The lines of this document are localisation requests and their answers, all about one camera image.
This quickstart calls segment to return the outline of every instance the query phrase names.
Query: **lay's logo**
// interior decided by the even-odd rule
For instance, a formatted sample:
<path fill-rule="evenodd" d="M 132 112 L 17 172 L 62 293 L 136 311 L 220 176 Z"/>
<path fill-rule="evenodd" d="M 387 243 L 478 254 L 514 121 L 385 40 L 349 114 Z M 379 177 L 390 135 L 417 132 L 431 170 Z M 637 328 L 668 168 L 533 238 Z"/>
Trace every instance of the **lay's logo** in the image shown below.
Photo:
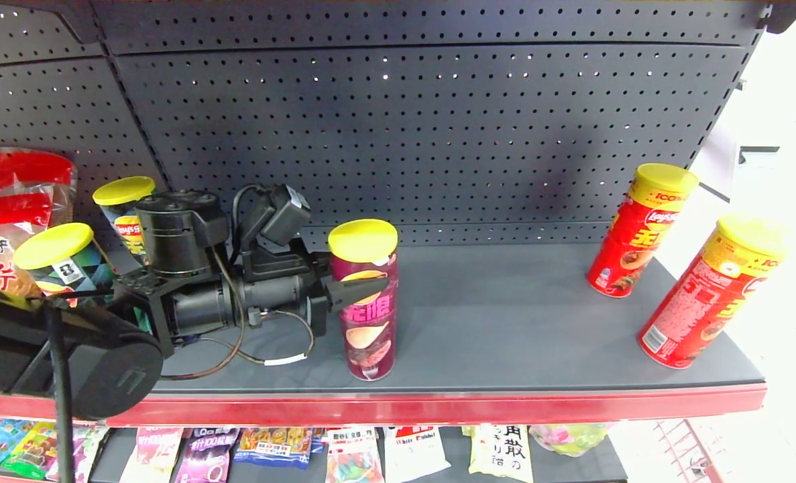
<path fill-rule="evenodd" d="M 677 212 L 673 211 L 651 211 L 645 218 L 645 224 L 672 224 L 677 220 Z"/>

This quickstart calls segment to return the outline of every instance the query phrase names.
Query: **yellow lid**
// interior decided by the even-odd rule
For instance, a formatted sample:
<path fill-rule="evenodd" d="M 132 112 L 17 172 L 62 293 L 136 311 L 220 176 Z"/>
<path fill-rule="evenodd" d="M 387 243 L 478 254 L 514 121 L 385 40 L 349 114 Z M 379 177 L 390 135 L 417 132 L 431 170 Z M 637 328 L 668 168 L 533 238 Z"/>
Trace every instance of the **yellow lid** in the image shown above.
<path fill-rule="evenodd" d="M 339 259 L 370 263 L 391 256 L 398 247 L 398 230 L 383 220 L 354 220 L 331 230 L 327 242 Z"/>
<path fill-rule="evenodd" d="M 747 213 L 729 213 L 717 220 L 717 229 L 735 244 L 775 259 L 788 253 L 789 230 L 780 223 Z"/>
<path fill-rule="evenodd" d="M 131 176 L 104 184 L 94 191 L 94 203 L 100 206 L 122 205 L 130 201 L 139 201 L 156 188 L 153 178 L 148 176 Z"/>
<path fill-rule="evenodd" d="M 94 239 L 94 230 L 84 223 L 67 223 L 37 233 L 13 252 L 13 263 L 23 270 L 51 266 L 75 256 Z"/>
<path fill-rule="evenodd" d="M 636 177 L 658 189 L 674 193 L 689 193 L 699 186 L 695 174 L 670 164 L 649 162 L 636 169 Z"/>

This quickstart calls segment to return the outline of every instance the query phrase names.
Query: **red snack bag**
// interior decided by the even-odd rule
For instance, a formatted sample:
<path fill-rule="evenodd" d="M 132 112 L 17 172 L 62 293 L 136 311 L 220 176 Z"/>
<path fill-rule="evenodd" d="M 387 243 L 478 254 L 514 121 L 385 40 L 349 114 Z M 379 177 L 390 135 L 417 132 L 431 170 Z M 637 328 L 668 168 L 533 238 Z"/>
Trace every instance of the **red snack bag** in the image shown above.
<path fill-rule="evenodd" d="M 52 201 L 51 226 L 72 221 L 76 166 L 63 156 L 0 148 L 0 197 L 45 193 Z"/>
<path fill-rule="evenodd" d="M 21 297 L 41 296 L 29 273 L 13 263 L 13 252 L 48 228 L 51 216 L 52 203 L 43 193 L 0 197 L 0 290 Z"/>

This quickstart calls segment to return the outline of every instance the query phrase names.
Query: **barcode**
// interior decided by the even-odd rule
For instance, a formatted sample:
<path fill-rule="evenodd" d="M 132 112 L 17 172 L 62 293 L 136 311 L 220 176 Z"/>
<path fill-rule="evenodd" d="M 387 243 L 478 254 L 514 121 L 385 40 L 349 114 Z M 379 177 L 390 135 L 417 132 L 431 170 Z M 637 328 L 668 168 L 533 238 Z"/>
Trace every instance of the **barcode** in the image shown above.
<path fill-rule="evenodd" d="M 669 338 L 664 336 L 661 331 L 655 326 L 651 326 L 647 333 L 642 337 L 642 342 L 645 342 L 645 345 L 651 349 L 651 352 L 657 354 L 657 352 L 661 349 L 664 343 Z"/>

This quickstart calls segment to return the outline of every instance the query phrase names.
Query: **product label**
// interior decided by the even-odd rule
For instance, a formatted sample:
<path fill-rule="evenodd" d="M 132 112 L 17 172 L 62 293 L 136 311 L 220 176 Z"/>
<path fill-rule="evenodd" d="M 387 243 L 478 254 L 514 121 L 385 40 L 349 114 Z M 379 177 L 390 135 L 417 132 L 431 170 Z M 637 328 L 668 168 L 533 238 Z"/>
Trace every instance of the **product label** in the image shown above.
<path fill-rule="evenodd" d="M 664 365 L 689 366 L 778 265 L 715 231 L 640 331 L 640 345 Z"/>

